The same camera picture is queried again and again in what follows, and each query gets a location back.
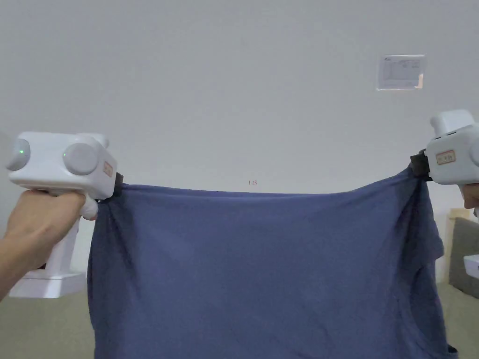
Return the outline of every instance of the gripper handle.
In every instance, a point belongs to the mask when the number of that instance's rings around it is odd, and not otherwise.
[[[85,197],[85,204],[83,205],[80,214],[86,219],[92,219],[98,212],[98,205],[88,195],[85,195]],[[73,249],[75,248],[79,223],[80,219],[77,219],[67,235],[56,244],[55,247],[53,247],[52,253],[44,267],[28,273],[28,277],[54,278],[57,275],[70,272],[71,259],[73,256]]]

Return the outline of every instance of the white wall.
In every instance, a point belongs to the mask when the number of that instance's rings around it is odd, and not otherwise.
[[[346,191],[405,168],[432,114],[479,117],[478,19],[476,0],[4,0],[0,129],[105,133],[128,183]],[[428,56],[424,89],[376,91],[379,56],[403,53]],[[4,223],[17,194],[0,183]],[[444,231],[460,195],[432,185],[431,198]],[[12,345],[32,333],[23,313],[0,325],[7,357],[27,357]],[[41,342],[25,345],[58,355]]]

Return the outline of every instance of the paper notice on wall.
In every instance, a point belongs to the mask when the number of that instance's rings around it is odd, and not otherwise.
[[[425,55],[383,56],[379,63],[377,89],[422,89],[425,67]]]

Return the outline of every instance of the gray floor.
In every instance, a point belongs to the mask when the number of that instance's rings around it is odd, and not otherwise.
[[[479,299],[449,284],[438,285],[449,344],[460,359],[479,358]]]

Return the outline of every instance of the forearm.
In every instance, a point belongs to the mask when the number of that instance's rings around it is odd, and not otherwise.
[[[0,240],[0,301],[32,268],[34,250],[25,245],[28,242],[12,235]]]

